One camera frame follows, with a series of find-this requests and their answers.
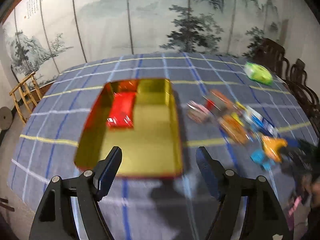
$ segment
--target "green object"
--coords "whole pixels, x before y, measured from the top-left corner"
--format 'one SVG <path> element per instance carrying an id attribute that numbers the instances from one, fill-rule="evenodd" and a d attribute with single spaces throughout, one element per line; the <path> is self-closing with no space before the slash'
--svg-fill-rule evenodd
<path id="1" fill-rule="evenodd" d="M 272 83 L 271 73 L 261 65 L 247 62 L 244 67 L 244 72 L 251 80 L 265 85 L 270 85 Z"/>

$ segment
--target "floor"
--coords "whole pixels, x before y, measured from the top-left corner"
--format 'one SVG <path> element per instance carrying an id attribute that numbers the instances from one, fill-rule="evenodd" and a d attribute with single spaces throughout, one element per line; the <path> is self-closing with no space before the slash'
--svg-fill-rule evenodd
<path id="1" fill-rule="evenodd" d="M 26 109 L 22 108 L 22 112 L 27 116 Z M 23 201 L 12 192 L 7 185 L 7 176 L 11 164 L 11 158 L 15 150 L 15 146 L 19 140 L 23 123 L 16 114 L 10 129 L 4 136 L 4 140 L 0 146 L 0 197 L 9 200 L 9 205 L 15 208 L 14 212 L 10 212 L 0 207 L 4 219 L 12 228 L 12 231 L 20 240 L 29 239 L 29 233 L 35 213 L 23 203 Z"/>

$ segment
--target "tablecloth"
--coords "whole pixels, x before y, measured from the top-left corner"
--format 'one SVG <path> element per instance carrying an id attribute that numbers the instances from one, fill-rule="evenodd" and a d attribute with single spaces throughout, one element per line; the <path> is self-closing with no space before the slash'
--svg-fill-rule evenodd
<path id="1" fill-rule="evenodd" d="M 7 179 L 8 186 L 36 210 L 50 179 L 78 176 L 73 158 L 90 108 L 106 82 L 130 78 L 168 78 L 176 92 L 184 174 L 172 181 L 115 179 L 99 203 L 115 239 L 204 239 L 218 203 L 210 196 L 196 165 L 195 151 L 206 146 L 214 159 L 242 176 L 264 175 L 280 204 L 286 205 L 293 178 L 278 165 L 263 171 L 250 159 L 250 149 L 231 144 L 210 123 L 196 124 L 186 115 L 189 100 L 201 102 L 210 89 L 249 105 L 270 120 L 282 136 L 316 143 L 317 137 L 296 99 L 274 77 L 262 85 L 244 74 L 244 58 L 199 53 L 140 54 L 74 66 L 59 75 L 25 125 Z M 76 225 L 86 238 L 76 200 Z M 239 212 L 234 238 L 241 230 Z"/>

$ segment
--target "wall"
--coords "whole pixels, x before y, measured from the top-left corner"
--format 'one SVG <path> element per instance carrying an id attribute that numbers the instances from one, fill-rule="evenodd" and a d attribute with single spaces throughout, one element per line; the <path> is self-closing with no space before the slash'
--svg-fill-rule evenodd
<path id="1" fill-rule="evenodd" d="M 4 70 L 2 68 L 2 64 L 0 61 L 0 108 L 3 106 L 12 109 L 14 104 L 12 98 L 9 96 L 9 92 L 11 91 L 11 86 L 8 82 L 7 77 L 4 74 Z"/>
<path id="2" fill-rule="evenodd" d="M 320 95 L 320 25 L 304 0 L 284 0 L 288 29 L 284 48 L 291 64 L 300 58 L 306 64 L 307 85 Z"/>
<path id="3" fill-rule="evenodd" d="M 124 54 L 250 55 L 263 36 L 279 38 L 283 2 L 21 0 L 3 23 L 5 46 L 18 78 L 36 71 L 40 85 L 74 65 Z"/>

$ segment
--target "wooden chair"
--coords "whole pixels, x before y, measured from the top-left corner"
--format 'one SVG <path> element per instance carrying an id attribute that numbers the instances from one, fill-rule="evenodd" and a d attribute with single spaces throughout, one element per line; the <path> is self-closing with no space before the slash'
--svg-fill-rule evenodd
<path id="1" fill-rule="evenodd" d="M 31 113 L 32 113 L 32 110 L 31 110 L 29 104 L 30 104 L 30 103 L 33 103 L 34 106 L 37 106 L 37 105 L 38 105 L 38 102 L 37 102 L 37 101 L 35 100 L 35 98 L 32 96 L 32 94 L 31 94 L 31 92 L 30 92 L 30 90 L 29 90 L 29 87 L 28 87 L 28 85 L 27 85 L 27 81 L 28 81 L 29 79 L 31 79 L 31 81 L 32 81 L 32 83 L 33 83 L 33 86 L 35 87 L 35 90 L 36 90 L 36 93 L 37 93 L 37 95 L 38 95 L 38 97 L 39 97 L 39 100 L 41 100 L 41 98 L 42 98 L 42 94 L 41 94 L 41 92 L 40 92 L 40 90 L 39 90 L 39 86 L 38 86 L 38 84 L 37 84 L 37 82 L 36 82 L 36 79 L 35 79 L 35 77 L 34 77 L 35 74 L 36 74 L 35 72 L 32 72 L 31 74 L 29 74 L 28 76 L 26 76 L 26 77 L 25 77 L 20 83 L 18 83 L 18 84 L 14 87 L 14 89 L 12 89 L 12 90 L 10 91 L 10 93 L 9 93 L 9 95 L 12 96 L 12 98 L 13 98 L 14 105 L 15 105 L 15 107 L 16 107 L 16 109 L 17 109 L 17 112 L 18 112 L 18 114 L 19 114 L 19 116 L 20 116 L 20 118 L 21 118 L 21 120 L 22 120 L 22 122 L 23 122 L 24 124 L 26 124 L 26 122 L 27 122 L 27 120 L 28 120 L 28 117 L 25 118 L 25 117 L 22 115 L 21 109 L 20 109 L 20 107 L 19 107 L 19 104 L 18 104 L 18 101 L 17 101 L 17 98 L 16 98 L 14 92 L 15 92 L 16 90 L 19 90 L 19 93 L 20 93 L 20 95 L 21 95 L 21 97 L 22 97 L 23 103 L 24 103 L 24 105 L 26 106 L 29 114 L 31 114 Z"/>
<path id="2" fill-rule="evenodd" d="M 304 70 L 305 66 L 306 66 L 306 64 L 301 59 L 298 58 L 296 63 L 293 64 L 291 67 L 289 80 L 291 82 L 306 86 L 307 73 Z"/>
<path id="3" fill-rule="evenodd" d="M 315 112 L 313 116 L 309 118 L 309 121 L 315 130 L 317 137 L 320 138 L 320 112 Z"/>
<path id="4" fill-rule="evenodd" d="M 280 78 L 283 77 L 283 62 L 286 62 L 286 75 L 290 68 L 289 61 L 284 57 L 285 49 L 278 43 L 264 38 L 262 40 L 261 46 L 259 46 L 255 55 L 252 58 L 252 61 L 256 64 L 263 65 L 271 72 L 276 73 Z"/>
<path id="5" fill-rule="evenodd" d="M 292 65 L 290 73 L 287 71 L 285 82 L 305 114 L 310 118 L 315 114 L 315 111 L 320 110 L 320 104 L 317 94 L 306 85 L 307 73 L 304 68 L 305 63 L 297 59 L 297 62 Z"/>

